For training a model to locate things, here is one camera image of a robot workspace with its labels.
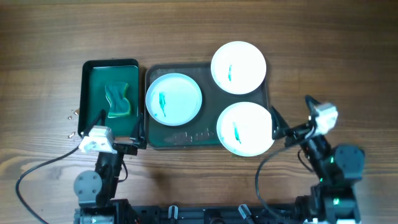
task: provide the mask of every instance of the brown tabletop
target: brown tabletop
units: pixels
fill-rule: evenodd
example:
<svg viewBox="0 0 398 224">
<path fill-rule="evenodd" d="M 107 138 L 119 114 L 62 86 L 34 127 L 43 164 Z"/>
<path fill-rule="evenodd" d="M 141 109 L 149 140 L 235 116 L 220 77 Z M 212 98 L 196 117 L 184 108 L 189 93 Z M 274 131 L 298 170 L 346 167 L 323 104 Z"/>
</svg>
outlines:
<svg viewBox="0 0 398 224">
<path fill-rule="evenodd" d="M 290 125 L 307 119 L 305 94 L 338 107 L 328 140 L 358 144 L 366 152 L 363 180 L 356 186 L 363 223 L 396 223 L 397 4 L 0 2 L 0 223 L 37 223 L 15 195 L 16 180 L 78 145 L 77 135 L 67 136 L 77 130 L 73 111 L 79 107 L 85 61 L 135 58 L 146 68 L 208 62 L 234 40 L 250 42 L 264 54 L 270 103 Z M 266 164 L 260 185 L 268 202 L 293 202 L 318 181 L 296 153 L 293 148 Z M 125 157 L 129 178 L 116 197 L 133 205 L 260 205 L 254 174 L 266 156 L 237 158 L 221 147 L 141 150 Z M 78 208 L 73 181 L 93 170 L 95 161 L 95 153 L 76 152 L 28 175 L 21 192 L 48 222 L 71 223 Z"/>
</svg>

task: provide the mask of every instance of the round plate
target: round plate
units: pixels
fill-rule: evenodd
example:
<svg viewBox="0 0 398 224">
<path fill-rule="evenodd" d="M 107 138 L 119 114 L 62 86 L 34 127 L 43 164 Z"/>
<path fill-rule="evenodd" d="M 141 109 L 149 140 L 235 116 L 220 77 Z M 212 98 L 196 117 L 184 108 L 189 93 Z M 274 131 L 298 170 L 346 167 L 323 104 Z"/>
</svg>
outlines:
<svg viewBox="0 0 398 224">
<path fill-rule="evenodd" d="M 271 114 L 255 103 L 235 103 L 220 114 L 217 135 L 222 145 L 236 155 L 260 155 L 274 143 Z"/>
<path fill-rule="evenodd" d="M 148 88 L 146 106 L 159 123 L 178 126 L 189 122 L 200 110 L 201 91 L 190 77 L 180 73 L 162 75 Z"/>
<path fill-rule="evenodd" d="M 264 56 L 255 46 L 234 41 L 220 47 L 211 60 L 211 75 L 217 85 L 232 94 L 255 90 L 266 77 Z"/>
</svg>

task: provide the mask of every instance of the plate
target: plate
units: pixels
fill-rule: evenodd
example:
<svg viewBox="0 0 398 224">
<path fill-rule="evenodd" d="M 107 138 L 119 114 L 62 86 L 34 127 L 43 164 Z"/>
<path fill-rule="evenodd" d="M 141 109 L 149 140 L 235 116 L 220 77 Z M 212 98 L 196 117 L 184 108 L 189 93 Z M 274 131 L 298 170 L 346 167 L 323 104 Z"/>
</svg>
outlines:
<svg viewBox="0 0 398 224">
<path fill-rule="evenodd" d="M 159 123 L 178 126 L 192 120 L 199 112 L 202 95 L 198 84 L 181 73 L 169 73 L 148 88 L 146 106 Z"/>
<path fill-rule="evenodd" d="M 232 94 L 250 93 L 266 77 L 267 65 L 257 47 L 234 41 L 220 47 L 211 60 L 211 75 L 217 85 Z"/>
<path fill-rule="evenodd" d="M 235 103 L 220 114 L 217 135 L 222 145 L 236 155 L 260 155 L 274 143 L 271 114 L 255 103 Z"/>
</svg>

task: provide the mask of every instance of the cable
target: cable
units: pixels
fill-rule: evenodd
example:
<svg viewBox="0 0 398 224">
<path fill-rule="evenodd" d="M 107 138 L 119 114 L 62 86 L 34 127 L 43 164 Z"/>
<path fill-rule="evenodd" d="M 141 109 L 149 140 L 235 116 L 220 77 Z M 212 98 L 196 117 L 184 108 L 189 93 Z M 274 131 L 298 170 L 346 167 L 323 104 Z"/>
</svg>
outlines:
<svg viewBox="0 0 398 224">
<path fill-rule="evenodd" d="M 301 160 L 301 157 L 300 157 L 300 152 L 301 152 L 301 151 L 303 151 L 303 149 L 300 149 L 300 150 L 297 152 L 297 158 L 298 158 L 298 160 L 301 162 L 301 164 L 302 164 L 308 171 L 313 172 L 313 169 L 311 169 L 309 166 L 307 166 L 307 165 L 303 162 L 303 160 Z"/>
<path fill-rule="evenodd" d="M 279 219 L 281 219 L 281 220 L 286 220 L 286 218 L 284 218 L 284 217 L 278 215 L 276 212 L 274 212 L 273 210 L 271 210 L 271 209 L 269 208 L 268 204 L 266 203 L 266 201 L 265 201 L 264 199 L 262 199 L 261 196 L 260 196 L 260 191 L 259 191 L 259 176 L 260 176 L 261 168 L 263 167 L 263 165 L 264 165 L 266 162 L 268 162 L 268 161 L 269 161 L 271 158 L 273 158 L 274 156 L 278 155 L 280 152 L 284 152 L 284 151 L 290 149 L 291 147 L 294 147 L 294 146 L 297 146 L 297 145 L 301 145 L 301 144 L 307 142 L 308 140 L 310 140 L 310 139 L 313 137 L 313 135 L 315 134 L 315 131 L 316 131 L 316 130 L 317 130 L 316 127 L 313 127 L 312 132 L 311 132 L 311 135 L 309 135 L 309 137 L 305 138 L 304 140 L 302 140 L 302 141 L 300 141 L 300 142 L 298 142 L 298 143 L 296 143 L 296 144 L 293 144 L 293 145 L 288 146 L 288 147 L 283 147 L 283 148 L 281 148 L 281 149 L 276 150 L 275 152 L 270 153 L 270 154 L 268 155 L 268 158 L 265 158 L 265 159 L 260 163 L 259 167 L 257 168 L 256 176 L 255 176 L 255 178 L 254 178 L 254 183 L 255 183 L 255 186 L 256 186 L 257 198 L 261 201 L 261 203 L 262 203 L 262 205 L 264 206 L 264 208 L 265 208 L 274 218 L 279 218 Z"/>
<path fill-rule="evenodd" d="M 42 217 L 40 217 L 37 213 L 35 213 L 35 212 L 33 211 L 33 209 L 26 203 L 26 201 L 25 201 L 24 198 L 22 197 L 21 193 L 19 192 L 19 184 L 21 183 L 21 180 L 22 180 L 26 175 L 30 174 L 31 172 L 37 170 L 37 169 L 40 168 L 40 167 L 43 167 L 43 166 L 49 165 L 49 164 L 51 164 L 51 163 L 53 163 L 53 162 L 57 162 L 57 161 L 59 161 L 59 160 L 61 160 L 61 159 L 64 159 L 64 158 L 70 156 L 71 154 L 73 154 L 74 152 L 76 152 L 78 149 L 79 149 L 79 147 L 76 147 L 76 148 L 74 148 L 74 150 L 72 150 L 72 151 L 66 153 L 66 154 L 63 155 L 63 156 L 60 156 L 60 157 L 58 157 L 58 158 L 55 158 L 55 159 L 52 159 L 52 160 L 50 160 L 50 161 L 43 162 L 42 164 L 39 164 L 39 165 L 37 165 L 37 166 L 34 166 L 34 167 L 30 168 L 29 170 L 27 170 L 26 172 L 24 172 L 24 173 L 19 177 L 19 179 L 18 179 L 18 181 L 17 181 L 17 184 L 15 185 L 15 191 L 16 191 L 16 194 L 17 194 L 17 196 L 18 196 L 18 199 L 19 199 L 19 200 L 21 201 L 21 203 L 25 206 L 25 208 L 30 212 L 30 214 L 32 214 L 34 217 L 36 217 L 41 223 L 49 224 L 49 223 L 46 222 Z"/>
<path fill-rule="evenodd" d="M 122 161 L 122 165 L 124 167 L 124 171 L 126 171 L 126 177 L 123 180 L 118 180 L 118 183 L 121 183 L 121 182 L 127 180 L 127 177 L 129 176 L 129 172 L 127 171 L 127 167 L 126 167 L 126 164 L 124 163 L 124 161 Z"/>
</svg>

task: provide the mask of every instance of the green cloth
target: green cloth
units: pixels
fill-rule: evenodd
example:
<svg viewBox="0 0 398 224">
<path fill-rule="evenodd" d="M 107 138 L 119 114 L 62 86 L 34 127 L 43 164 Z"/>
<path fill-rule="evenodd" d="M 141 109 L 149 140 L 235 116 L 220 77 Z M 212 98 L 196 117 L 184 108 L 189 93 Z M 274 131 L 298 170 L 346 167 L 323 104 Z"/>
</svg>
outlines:
<svg viewBox="0 0 398 224">
<path fill-rule="evenodd" d="M 109 118 L 129 116 L 131 114 L 131 105 L 126 98 L 128 88 L 129 84 L 126 82 L 109 82 L 105 85 L 106 99 L 110 105 Z"/>
</svg>

